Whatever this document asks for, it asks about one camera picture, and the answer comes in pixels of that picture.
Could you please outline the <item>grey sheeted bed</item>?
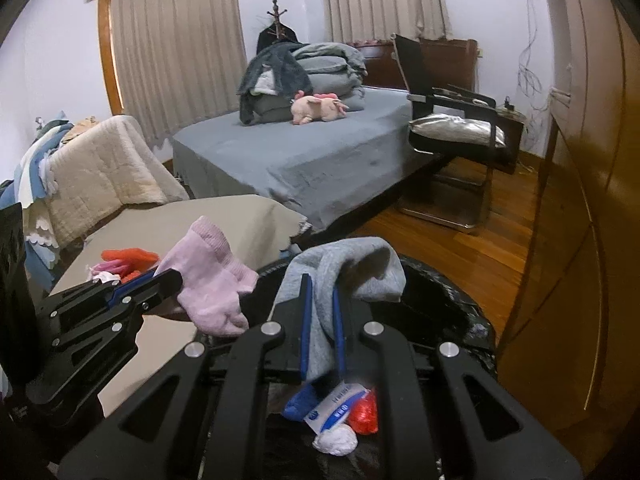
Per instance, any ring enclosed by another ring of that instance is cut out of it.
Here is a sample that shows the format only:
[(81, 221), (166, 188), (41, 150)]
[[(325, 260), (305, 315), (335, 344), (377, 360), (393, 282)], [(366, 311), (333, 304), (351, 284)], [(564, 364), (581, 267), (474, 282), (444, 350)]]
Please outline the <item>grey sheeted bed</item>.
[(197, 198), (257, 194), (324, 231), (432, 161), (410, 146), (410, 118), (406, 92), (367, 88), (363, 110), (335, 122), (198, 122), (174, 135), (172, 161)]

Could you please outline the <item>wooden coat rack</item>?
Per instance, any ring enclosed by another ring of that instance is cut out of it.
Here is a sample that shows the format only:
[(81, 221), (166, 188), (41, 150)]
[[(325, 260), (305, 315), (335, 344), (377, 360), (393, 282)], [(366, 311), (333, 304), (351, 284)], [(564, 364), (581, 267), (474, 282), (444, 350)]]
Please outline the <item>wooden coat rack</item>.
[(263, 50), (271, 47), (273, 44), (280, 44), (280, 42), (294, 42), (298, 43), (296, 32), (292, 28), (289, 28), (282, 23), (282, 15), (288, 12), (288, 10), (280, 9), (278, 0), (272, 0), (272, 8), (267, 14), (272, 19), (269, 26), (264, 28), (258, 35), (256, 44), (256, 53), (259, 54)]

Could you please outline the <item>pink sock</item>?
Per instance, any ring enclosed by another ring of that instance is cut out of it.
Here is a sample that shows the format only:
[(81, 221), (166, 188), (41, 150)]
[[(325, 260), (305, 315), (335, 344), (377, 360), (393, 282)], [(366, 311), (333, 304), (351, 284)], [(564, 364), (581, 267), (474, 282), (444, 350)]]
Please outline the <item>pink sock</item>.
[(198, 330), (217, 337), (237, 337), (248, 330), (240, 299), (250, 294), (257, 273), (232, 254), (224, 233), (204, 216), (162, 259), (156, 272), (174, 269), (182, 289), (153, 309), (164, 318), (188, 318)]

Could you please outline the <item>black trash bin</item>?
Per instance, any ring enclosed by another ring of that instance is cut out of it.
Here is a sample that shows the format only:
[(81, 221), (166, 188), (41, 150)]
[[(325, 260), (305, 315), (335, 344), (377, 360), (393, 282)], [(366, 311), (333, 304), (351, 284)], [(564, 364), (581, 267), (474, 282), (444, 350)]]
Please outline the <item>black trash bin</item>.
[[(397, 328), (425, 365), (435, 362), (441, 342), (462, 344), (476, 362), (496, 374), (495, 331), (477, 303), (445, 275), (413, 258), (402, 256), (407, 285), (398, 304), (379, 302), (373, 316)], [(356, 450), (344, 457), (323, 455), (311, 448), (310, 431), (280, 413), (292, 396), (284, 385), (269, 393), (265, 452), (257, 479), (377, 479), (380, 446), (376, 437), (360, 440)]]

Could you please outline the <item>dark blue grey jacket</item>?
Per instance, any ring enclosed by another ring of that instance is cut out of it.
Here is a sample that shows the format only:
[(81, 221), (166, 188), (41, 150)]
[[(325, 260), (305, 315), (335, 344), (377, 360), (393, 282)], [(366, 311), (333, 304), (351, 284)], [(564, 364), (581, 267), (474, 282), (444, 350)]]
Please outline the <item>dark blue grey jacket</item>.
[(250, 61), (238, 89), (243, 125), (254, 120), (255, 103), (260, 96), (280, 96), (291, 102), (299, 91), (312, 93), (309, 76), (294, 56), (301, 47), (305, 44), (278, 42), (261, 50)]

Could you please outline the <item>white plastic bag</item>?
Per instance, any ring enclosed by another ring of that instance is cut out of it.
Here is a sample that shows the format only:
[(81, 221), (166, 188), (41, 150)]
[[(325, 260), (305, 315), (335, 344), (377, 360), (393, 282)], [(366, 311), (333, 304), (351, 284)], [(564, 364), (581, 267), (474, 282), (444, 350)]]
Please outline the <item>white plastic bag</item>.
[(339, 424), (318, 434), (312, 445), (320, 453), (341, 457), (356, 450), (358, 439), (351, 426)]

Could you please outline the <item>beige curtain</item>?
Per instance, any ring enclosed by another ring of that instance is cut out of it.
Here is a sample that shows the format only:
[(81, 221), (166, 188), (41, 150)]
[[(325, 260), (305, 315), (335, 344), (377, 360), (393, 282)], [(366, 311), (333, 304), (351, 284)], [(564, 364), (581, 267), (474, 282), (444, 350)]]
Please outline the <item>beige curtain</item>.
[(112, 0), (111, 21), (122, 108), (151, 148), (238, 110), (247, 66), (239, 0)]
[(364, 40), (439, 40), (449, 36), (445, 0), (326, 0), (331, 38), (345, 44)]

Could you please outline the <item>orange ribbed knit cloth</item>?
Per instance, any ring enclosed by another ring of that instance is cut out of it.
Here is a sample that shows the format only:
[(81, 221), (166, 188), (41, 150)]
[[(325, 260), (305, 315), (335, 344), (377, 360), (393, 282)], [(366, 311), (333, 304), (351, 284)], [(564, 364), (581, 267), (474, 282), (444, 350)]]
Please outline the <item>orange ribbed knit cloth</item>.
[(141, 248), (124, 248), (104, 250), (101, 254), (102, 261), (124, 259), (132, 266), (132, 272), (120, 280), (122, 284), (128, 283), (138, 278), (143, 273), (148, 272), (160, 261), (160, 257), (155, 252), (147, 252)]

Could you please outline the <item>beige right curtain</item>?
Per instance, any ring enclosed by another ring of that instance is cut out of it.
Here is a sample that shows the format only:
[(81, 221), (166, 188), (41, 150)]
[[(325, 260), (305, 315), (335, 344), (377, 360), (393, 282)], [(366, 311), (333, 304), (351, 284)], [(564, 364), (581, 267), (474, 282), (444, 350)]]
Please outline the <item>beige right curtain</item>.
[(345, 44), (364, 40), (439, 40), (449, 36), (445, 0), (326, 0), (331, 38)]

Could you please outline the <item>pink plush pig toy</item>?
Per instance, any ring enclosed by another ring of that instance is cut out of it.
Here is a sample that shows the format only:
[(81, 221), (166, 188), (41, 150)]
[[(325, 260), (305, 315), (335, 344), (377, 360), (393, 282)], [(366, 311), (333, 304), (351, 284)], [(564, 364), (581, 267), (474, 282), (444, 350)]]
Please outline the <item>pink plush pig toy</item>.
[(296, 93), (291, 105), (292, 123), (306, 125), (316, 120), (333, 122), (346, 116), (349, 107), (335, 93)]

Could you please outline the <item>beige quilted sofa back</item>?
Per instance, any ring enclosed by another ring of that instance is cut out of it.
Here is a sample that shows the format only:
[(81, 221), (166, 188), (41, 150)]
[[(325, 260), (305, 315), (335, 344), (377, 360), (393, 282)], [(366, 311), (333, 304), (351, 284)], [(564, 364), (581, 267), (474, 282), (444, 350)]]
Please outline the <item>beige quilted sofa back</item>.
[(128, 115), (107, 118), (61, 144), (50, 157), (50, 170), (58, 192), (47, 206), (61, 249), (126, 206), (188, 198)]

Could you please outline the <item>grey sock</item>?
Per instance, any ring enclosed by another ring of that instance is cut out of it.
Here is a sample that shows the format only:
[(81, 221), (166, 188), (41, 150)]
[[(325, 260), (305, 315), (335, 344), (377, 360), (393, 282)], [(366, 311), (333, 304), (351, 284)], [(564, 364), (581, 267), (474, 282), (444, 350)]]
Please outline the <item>grey sock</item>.
[(303, 275), (312, 281), (308, 382), (334, 365), (332, 301), (334, 289), (367, 302), (398, 302), (406, 276), (394, 248), (381, 237), (352, 237), (311, 247), (286, 268), (274, 302), (280, 304), (299, 295)]

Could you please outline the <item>white blue alcohol pads box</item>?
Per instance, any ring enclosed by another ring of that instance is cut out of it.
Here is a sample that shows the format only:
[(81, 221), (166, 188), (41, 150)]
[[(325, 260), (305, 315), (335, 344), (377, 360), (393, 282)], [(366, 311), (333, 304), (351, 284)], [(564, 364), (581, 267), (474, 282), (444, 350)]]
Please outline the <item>white blue alcohol pads box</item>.
[(340, 382), (304, 418), (315, 434), (331, 430), (346, 420), (354, 405), (369, 393), (369, 389), (356, 382)]

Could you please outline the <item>blue plastic bag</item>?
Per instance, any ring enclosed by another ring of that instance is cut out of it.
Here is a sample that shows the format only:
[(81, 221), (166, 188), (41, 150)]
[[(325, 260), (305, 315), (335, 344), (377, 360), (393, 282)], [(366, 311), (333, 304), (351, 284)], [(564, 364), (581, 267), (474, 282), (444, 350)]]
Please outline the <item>blue plastic bag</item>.
[(302, 385), (285, 403), (282, 416), (294, 422), (302, 422), (307, 414), (319, 404), (318, 394), (313, 384)]

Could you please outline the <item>red plastic bag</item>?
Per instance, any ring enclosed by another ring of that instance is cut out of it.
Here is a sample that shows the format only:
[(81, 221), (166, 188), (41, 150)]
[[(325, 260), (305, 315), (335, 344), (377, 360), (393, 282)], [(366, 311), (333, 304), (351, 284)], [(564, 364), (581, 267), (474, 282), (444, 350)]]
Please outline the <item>red plastic bag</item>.
[(378, 432), (378, 404), (375, 390), (369, 390), (350, 409), (347, 423), (356, 434), (370, 436)]

